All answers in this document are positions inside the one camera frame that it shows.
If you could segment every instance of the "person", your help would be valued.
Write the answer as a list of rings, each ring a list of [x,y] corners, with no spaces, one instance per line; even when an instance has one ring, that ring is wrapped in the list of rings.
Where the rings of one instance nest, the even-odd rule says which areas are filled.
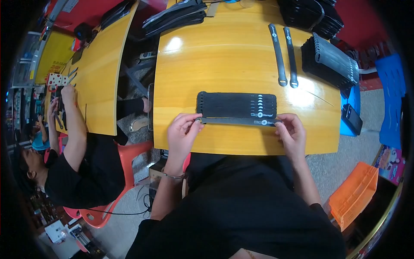
[[[46,163],[42,157],[27,149],[21,150],[21,169],[31,186],[39,186],[57,205],[68,208],[93,208],[114,201],[125,187],[125,178],[118,147],[128,144],[128,137],[118,128],[117,136],[88,133],[85,121],[75,106],[75,90],[63,87],[62,101],[66,110],[68,141],[58,155],[58,133],[54,98],[48,111],[51,151]],[[149,111],[147,99],[117,102],[117,118],[133,112]]]
[[[43,151],[50,147],[48,134],[46,132],[45,126],[43,125],[42,116],[37,116],[38,121],[36,122],[36,127],[32,127],[31,124],[27,124],[27,135],[31,140],[31,147],[37,151]]]
[[[305,160],[306,131],[295,114],[278,115],[286,156],[270,157],[275,167],[247,156],[192,153],[188,195],[181,199],[183,163],[204,128],[194,121],[201,116],[179,114],[169,126],[165,175],[127,259],[345,258],[341,232],[321,207]]]

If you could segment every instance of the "yellow table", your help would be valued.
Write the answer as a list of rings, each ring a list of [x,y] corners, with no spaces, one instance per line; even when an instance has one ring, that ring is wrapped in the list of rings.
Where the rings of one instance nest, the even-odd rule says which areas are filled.
[[[62,74],[78,68],[71,82],[76,84],[78,107],[89,132],[116,135],[116,99],[119,69],[128,31],[139,1],[126,16],[100,31],[81,59],[74,65],[68,63]],[[47,91],[45,111],[50,104],[51,93]]]
[[[174,3],[169,0],[168,6]],[[277,113],[296,113],[302,120],[308,133],[306,154],[337,151],[339,90],[302,71],[300,46],[311,34],[290,28],[299,87],[281,87],[269,23],[276,24],[289,80],[284,23],[276,0],[256,1],[251,8],[238,2],[220,3],[214,18],[161,35],[154,84],[155,148],[168,149],[169,124],[180,112],[194,113],[197,93],[206,91],[274,94]],[[273,127],[206,125],[192,152],[282,155],[274,131]]]

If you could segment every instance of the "silver bracelet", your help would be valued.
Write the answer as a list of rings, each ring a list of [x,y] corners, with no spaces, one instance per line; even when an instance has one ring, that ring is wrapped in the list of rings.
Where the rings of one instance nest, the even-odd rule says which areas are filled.
[[[165,167],[163,167],[163,168],[161,169],[161,173],[162,173],[163,175],[167,176],[167,177],[170,177],[170,178],[172,178],[172,179],[184,179],[184,178],[187,178],[187,175],[186,175],[185,173],[183,173],[183,174],[182,174],[182,175],[180,175],[180,176],[172,176],[172,175],[166,174],[166,173],[164,173],[164,168],[165,168]]]

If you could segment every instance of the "hand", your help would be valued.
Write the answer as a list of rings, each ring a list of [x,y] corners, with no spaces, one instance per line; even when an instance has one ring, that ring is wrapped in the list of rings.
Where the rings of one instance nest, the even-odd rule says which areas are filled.
[[[305,159],[306,130],[296,114],[278,114],[277,118],[282,122],[277,122],[276,135],[283,142],[286,156],[292,164],[302,162]]]
[[[181,166],[190,153],[195,137],[204,128],[200,121],[194,122],[202,114],[180,113],[168,127],[168,160]]]
[[[62,94],[62,101],[65,106],[75,104],[75,88],[73,85],[64,86],[60,93]]]
[[[55,115],[53,114],[54,111],[57,111],[58,109],[58,103],[59,103],[59,97],[55,97],[52,102],[49,104],[48,107],[48,123],[50,124],[50,119],[55,118]]]

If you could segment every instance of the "orange plastic crate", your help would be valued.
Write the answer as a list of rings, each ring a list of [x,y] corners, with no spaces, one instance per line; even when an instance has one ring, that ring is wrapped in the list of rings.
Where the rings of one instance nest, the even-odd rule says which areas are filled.
[[[377,190],[378,168],[359,162],[344,183],[331,195],[331,214],[341,231],[365,209]]]

